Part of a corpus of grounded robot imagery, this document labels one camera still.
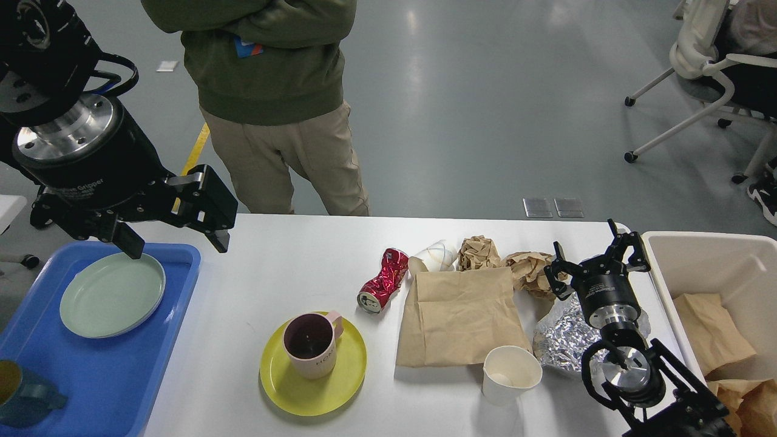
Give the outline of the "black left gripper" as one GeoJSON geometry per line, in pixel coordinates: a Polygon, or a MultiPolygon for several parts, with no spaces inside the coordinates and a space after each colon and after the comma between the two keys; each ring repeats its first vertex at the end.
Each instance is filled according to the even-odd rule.
{"type": "Polygon", "coordinates": [[[50,189],[39,188],[34,226],[52,222],[75,240],[93,236],[139,259],[144,240],[125,222],[159,221],[201,232],[217,252],[228,251],[235,196],[208,165],[172,176],[117,98],[84,94],[58,118],[27,110],[12,114],[12,123],[20,127],[12,155],[50,189]],[[125,222],[97,211],[108,209],[125,222]]]}

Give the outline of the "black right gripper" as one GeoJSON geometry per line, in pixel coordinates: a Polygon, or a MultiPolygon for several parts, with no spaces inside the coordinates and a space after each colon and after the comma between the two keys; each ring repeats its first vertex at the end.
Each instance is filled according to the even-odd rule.
{"type": "Polygon", "coordinates": [[[553,243],[555,257],[544,267],[551,291],[564,301],[575,291],[586,323],[601,330],[614,322],[636,322],[642,313],[629,282],[629,272],[650,272],[643,240],[638,232],[619,232],[613,219],[608,219],[613,241],[604,256],[580,263],[583,273],[575,276],[575,265],[565,259],[558,241],[553,243]],[[574,290],[560,279],[560,274],[574,277],[574,290]]]}

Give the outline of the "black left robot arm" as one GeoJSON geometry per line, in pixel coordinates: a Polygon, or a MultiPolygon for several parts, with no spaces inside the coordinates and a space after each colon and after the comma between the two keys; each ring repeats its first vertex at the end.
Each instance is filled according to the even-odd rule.
{"type": "Polygon", "coordinates": [[[138,259],[131,222],[190,228],[226,252],[237,200],[208,165],[168,171],[119,96],[138,82],[103,52],[64,1],[2,2],[2,119],[9,149],[44,187],[42,214],[75,240],[95,237],[138,259]]]}

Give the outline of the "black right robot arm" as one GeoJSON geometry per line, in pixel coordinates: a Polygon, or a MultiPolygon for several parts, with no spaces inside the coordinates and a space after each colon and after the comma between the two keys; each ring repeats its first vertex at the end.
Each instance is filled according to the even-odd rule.
{"type": "Polygon", "coordinates": [[[603,254],[572,263],[560,243],[544,268],[560,300],[577,296],[583,320],[600,339],[582,354],[583,384],[595,401],[617,410],[628,436],[733,436],[729,410],[658,339],[639,332],[641,307],[629,273],[648,272],[650,263],[638,232],[619,232],[603,254]]]}

